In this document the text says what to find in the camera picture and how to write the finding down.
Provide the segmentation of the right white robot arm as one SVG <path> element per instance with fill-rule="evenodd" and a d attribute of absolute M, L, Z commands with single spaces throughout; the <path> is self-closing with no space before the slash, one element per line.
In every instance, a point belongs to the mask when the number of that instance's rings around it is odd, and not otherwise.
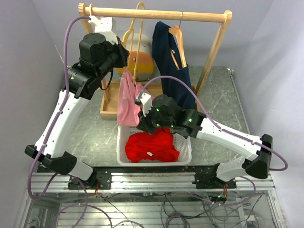
<path fill-rule="evenodd" d="M 262 180 L 268 177 L 273 140 L 270 135 L 254 136 L 213 123 L 197 110 L 181 109 L 166 95 L 152 98 L 149 94 L 142 93 L 136 96 L 135 104 L 141 107 L 137 125 L 139 130 L 154 134 L 158 129 L 169 129 L 170 133 L 208 140 L 240 154 L 237 159 L 214 165 L 209 177 L 213 187 L 220 188 L 226 182 L 243 175 Z"/>

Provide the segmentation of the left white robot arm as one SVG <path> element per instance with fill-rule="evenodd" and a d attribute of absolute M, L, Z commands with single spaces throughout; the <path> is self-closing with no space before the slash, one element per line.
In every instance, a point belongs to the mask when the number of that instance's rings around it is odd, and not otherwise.
<path fill-rule="evenodd" d="M 56 108 L 45 129 L 34 145 L 25 148 L 25 154 L 35 158 L 44 148 L 38 161 L 61 175 L 72 175 L 80 179 L 87 189 L 96 185 L 94 169 L 66 152 L 71 131 L 94 92 L 102 85 L 102 79 L 114 68 L 127 66 L 129 51 L 115 36 L 110 39 L 100 33 L 86 34 L 79 43 L 79 61 L 68 70 L 68 83 L 63 82 Z"/>

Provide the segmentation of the light wooden hanger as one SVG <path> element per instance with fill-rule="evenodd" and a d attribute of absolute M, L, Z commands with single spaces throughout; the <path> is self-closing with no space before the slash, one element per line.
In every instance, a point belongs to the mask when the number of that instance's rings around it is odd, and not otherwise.
<path fill-rule="evenodd" d="M 92 3 L 89 5 L 89 17 L 90 17 L 89 23 L 91 25 L 94 25 L 95 24 L 95 16 L 93 15 L 93 4 Z"/>

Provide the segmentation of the pink t shirt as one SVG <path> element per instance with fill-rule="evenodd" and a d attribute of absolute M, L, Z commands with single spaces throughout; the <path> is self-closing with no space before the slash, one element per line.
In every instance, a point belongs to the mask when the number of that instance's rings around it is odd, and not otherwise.
<path fill-rule="evenodd" d="M 141 83 L 133 84 L 133 75 L 125 69 L 120 80 L 117 103 L 117 121 L 120 126 L 138 125 L 141 108 L 134 101 L 142 89 Z"/>

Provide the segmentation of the navy blue t shirt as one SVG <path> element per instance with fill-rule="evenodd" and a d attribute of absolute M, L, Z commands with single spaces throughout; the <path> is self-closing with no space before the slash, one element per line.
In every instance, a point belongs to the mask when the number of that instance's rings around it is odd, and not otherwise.
<path fill-rule="evenodd" d="M 183 67 L 178 46 L 169 25 L 159 21 L 152 35 L 152 57 L 162 76 L 172 76 L 191 86 L 189 67 Z M 185 86 L 173 79 L 162 79 L 163 94 L 174 99 L 182 109 L 193 109 L 195 98 Z"/>

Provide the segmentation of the brown wooden hanger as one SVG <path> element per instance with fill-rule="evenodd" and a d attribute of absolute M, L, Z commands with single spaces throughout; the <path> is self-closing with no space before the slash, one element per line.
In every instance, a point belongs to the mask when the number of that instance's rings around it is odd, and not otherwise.
<path fill-rule="evenodd" d="M 178 26 L 175 25 L 173 27 L 170 27 L 168 32 L 176 38 L 177 47 L 179 49 L 179 55 L 181 59 L 181 65 L 183 68 L 185 68 L 187 66 L 187 62 L 184 53 L 183 33 L 182 30 L 180 29 L 182 16 L 183 16 L 183 12 L 181 12 L 180 24 Z"/>

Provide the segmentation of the red t shirt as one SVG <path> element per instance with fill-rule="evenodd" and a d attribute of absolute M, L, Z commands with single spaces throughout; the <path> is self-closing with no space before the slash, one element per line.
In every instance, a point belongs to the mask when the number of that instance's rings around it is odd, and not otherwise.
<path fill-rule="evenodd" d="M 133 163 L 141 160 L 176 162 L 180 155 L 173 145 L 173 135 L 169 128 L 158 128 L 154 134 L 132 134 L 126 143 L 125 153 Z"/>

